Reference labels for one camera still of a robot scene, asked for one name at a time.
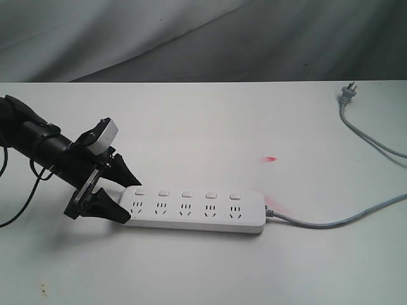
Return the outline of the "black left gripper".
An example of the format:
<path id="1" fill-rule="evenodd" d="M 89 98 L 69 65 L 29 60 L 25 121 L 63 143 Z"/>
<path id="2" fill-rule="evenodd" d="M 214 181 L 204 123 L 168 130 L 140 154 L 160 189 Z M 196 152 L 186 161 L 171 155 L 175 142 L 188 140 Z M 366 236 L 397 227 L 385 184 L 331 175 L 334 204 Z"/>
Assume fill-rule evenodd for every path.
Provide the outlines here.
<path id="1" fill-rule="evenodd" d="M 122 155 L 113 156 L 115 149 L 111 146 L 102 154 L 93 155 L 85 146 L 89 131 L 82 133 L 74 142 L 63 135 L 49 140 L 51 173 L 76 189 L 64 214 L 72 219 L 96 217 L 124 224 L 130 219 L 129 212 L 117 204 L 103 188 L 98 191 L 94 188 L 102 176 L 123 187 L 142 184 L 129 170 Z"/>

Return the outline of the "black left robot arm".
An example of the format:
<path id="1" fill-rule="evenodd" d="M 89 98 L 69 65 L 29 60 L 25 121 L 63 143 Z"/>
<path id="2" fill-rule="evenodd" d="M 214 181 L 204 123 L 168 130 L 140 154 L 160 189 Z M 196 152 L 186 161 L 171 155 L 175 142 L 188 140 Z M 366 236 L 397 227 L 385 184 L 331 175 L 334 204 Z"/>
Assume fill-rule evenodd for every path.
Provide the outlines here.
<path id="1" fill-rule="evenodd" d="M 1 98 L 1 147 L 15 149 L 28 157 L 38 180 L 47 177 L 36 171 L 36 165 L 75 188 L 64 211 L 72 219 L 96 217 L 120 224 L 130 219 L 130 213 L 103 188 L 94 189 L 99 179 L 123 187 L 140 185 L 111 145 L 117 133 L 114 121 L 104 118 L 71 141 L 58 126 L 48 123 L 19 99 L 10 95 Z"/>

